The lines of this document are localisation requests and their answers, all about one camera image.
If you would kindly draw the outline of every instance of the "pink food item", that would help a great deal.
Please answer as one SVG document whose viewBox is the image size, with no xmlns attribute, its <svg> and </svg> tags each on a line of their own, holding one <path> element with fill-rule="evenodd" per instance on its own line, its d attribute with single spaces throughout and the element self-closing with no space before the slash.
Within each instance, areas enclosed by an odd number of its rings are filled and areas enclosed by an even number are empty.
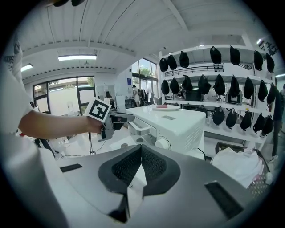
<svg viewBox="0 0 285 228">
<path fill-rule="evenodd" d="M 167 105 L 157 105 L 157 108 L 167 108 Z"/>
</svg>

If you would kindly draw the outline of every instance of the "forearm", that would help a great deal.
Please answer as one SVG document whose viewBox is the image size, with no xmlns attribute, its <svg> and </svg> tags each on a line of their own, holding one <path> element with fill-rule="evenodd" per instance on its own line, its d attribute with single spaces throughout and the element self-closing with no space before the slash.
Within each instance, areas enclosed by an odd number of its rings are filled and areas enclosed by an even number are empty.
<svg viewBox="0 0 285 228">
<path fill-rule="evenodd" d="M 35 111 L 25 115 L 19 124 L 20 130 L 35 138 L 59 138 L 89 132 L 87 116 L 61 117 Z"/>
</svg>

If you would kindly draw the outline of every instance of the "ceiling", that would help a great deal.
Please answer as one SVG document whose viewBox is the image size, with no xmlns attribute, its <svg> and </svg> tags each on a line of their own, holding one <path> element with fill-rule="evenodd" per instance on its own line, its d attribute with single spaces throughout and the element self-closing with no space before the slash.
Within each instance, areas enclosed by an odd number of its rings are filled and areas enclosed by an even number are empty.
<svg viewBox="0 0 285 228">
<path fill-rule="evenodd" d="M 35 8 L 18 28 L 23 66 L 33 65 L 24 79 L 73 68 L 119 73 L 160 50 L 245 45 L 265 36 L 258 18 L 235 0 L 85 0 L 77 7 L 69 1 Z M 57 59 L 74 54 L 96 54 L 97 60 Z"/>
</svg>

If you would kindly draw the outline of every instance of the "railing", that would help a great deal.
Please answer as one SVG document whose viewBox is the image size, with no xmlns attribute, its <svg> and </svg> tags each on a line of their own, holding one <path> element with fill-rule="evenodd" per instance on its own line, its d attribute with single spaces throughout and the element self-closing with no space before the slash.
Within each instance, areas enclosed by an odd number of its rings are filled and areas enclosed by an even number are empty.
<svg viewBox="0 0 285 228">
<path fill-rule="evenodd" d="M 201 71 L 206 72 L 224 72 L 223 66 L 196 66 L 196 67 L 189 67 L 184 69 L 175 69 L 173 74 L 184 74 L 184 73 L 197 73 Z M 171 76 L 171 71 L 165 72 L 165 77 Z"/>
</svg>

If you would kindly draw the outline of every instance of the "human arm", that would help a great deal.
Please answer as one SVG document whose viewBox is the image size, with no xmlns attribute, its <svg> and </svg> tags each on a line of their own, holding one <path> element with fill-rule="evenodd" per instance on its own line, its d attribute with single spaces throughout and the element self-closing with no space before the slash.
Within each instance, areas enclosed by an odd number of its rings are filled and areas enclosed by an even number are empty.
<svg viewBox="0 0 285 228">
<path fill-rule="evenodd" d="M 87 116 L 54 116 L 30 111 L 23 116 L 19 129 L 35 138 L 59 138 L 85 132 L 100 133 L 102 123 Z"/>
</svg>

